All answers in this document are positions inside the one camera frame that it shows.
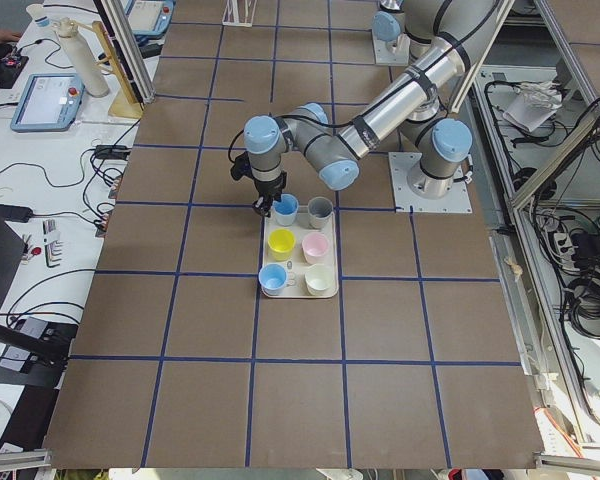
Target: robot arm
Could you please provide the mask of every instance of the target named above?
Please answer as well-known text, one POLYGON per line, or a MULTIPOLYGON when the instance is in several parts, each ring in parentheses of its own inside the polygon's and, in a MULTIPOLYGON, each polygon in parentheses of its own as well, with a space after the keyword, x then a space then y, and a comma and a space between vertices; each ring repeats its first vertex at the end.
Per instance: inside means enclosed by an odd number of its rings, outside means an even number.
MULTIPOLYGON (((439 108, 438 89, 468 71, 484 53, 495 32, 499 3, 499 0, 405 0, 403 6, 409 14, 433 31, 431 45, 335 135, 331 134, 324 110, 317 104, 307 104, 275 118, 250 119, 244 129, 247 152, 236 159, 232 176, 236 180, 242 176, 253 179, 260 195, 254 209, 268 215, 273 200, 280 198, 286 185, 281 156, 291 149, 302 152, 330 189, 342 190, 358 177, 357 162, 378 148, 403 122, 424 124, 433 120, 439 108)), ((417 127, 402 131, 419 133, 417 127)), ((466 139, 464 135, 460 137, 458 148, 462 149, 466 139)), ((440 152, 434 161, 450 162, 456 156, 451 150, 448 156, 440 152)), ((431 170, 446 172, 450 168, 430 166, 426 172, 435 178, 437 175, 431 170)))

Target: white tray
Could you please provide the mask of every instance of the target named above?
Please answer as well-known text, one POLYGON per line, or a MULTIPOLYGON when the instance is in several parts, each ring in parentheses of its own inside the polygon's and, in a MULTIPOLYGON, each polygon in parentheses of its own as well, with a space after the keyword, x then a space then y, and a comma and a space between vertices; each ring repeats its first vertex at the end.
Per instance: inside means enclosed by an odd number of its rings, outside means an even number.
POLYGON ((334 216, 331 215, 329 218, 329 222, 322 228, 321 230, 315 229, 309 225, 309 214, 307 213, 306 206, 300 206, 298 208, 298 215, 296 216, 295 222, 293 225, 288 227, 283 227, 278 224, 273 218, 265 218, 264 219, 264 248, 262 253, 262 266, 267 266, 270 263, 277 263, 284 267, 287 270, 287 273, 295 274, 295 283, 291 280, 293 275, 289 275, 290 282, 292 285, 287 285, 280 295, 267 295, 266 292, 263 291, 265 295, 271 298, 330 298, 333 297, 336 293, 338 293, 339 284, 338 284, 338 255, 337 255, 337 239, 336 239, 336 227, 334 222, 334 216), (278 262, 274 260, 271 255, 269 255, 269 247, 267 245, 267 240, 269 239, 269 235, 274 230, 279 228, 286 228, 287 230, 291 230, 293 235, 296 237, 296 245, 293 247, 293 253, 291 254, 291 258, 284 262, 278 262), (327 253, 326 258, 322 263, 325 265, 329 265, 333 267, 333 276, 334 282, 333 287, 326 291, 324 295, 311 295, 309 290, 307 289, 307 284, 304 281, 304 274, 307 271, 307 268, 311 266, 311 264, 307 263, 304 258, 304 253, 302 252, 302 239, 305 235, 311 232, 321 232, 329 239, 329 252, 327 253))

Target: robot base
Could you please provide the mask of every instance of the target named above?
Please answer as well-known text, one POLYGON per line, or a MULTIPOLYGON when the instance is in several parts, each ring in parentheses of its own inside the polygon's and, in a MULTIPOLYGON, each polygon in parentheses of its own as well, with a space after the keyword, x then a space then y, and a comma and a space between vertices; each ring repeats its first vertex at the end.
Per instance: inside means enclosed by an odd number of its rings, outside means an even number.
POLYGON ((386 42, 378 40, 371 35, 373 39, 373 54, 376 58, 376 65, 406 67, 409 65, 409 37, 402 35, 400 38, 400 47, 395 53, 391 53, 387 48, 386 42))
MULTIPOLYGON (((391 152, 389 153, 389 167, 391 169, 391 183, 393 184, 393 198, 397 212, 409 213, 472 213, 471 200, 464 182, 454 183, 449 193, 438 200, 422 198, 409 188, 407 174, 420 160, 420 153, 391 152)), ((458 167, 456 177, 463 176, 462 169, 458 167)))

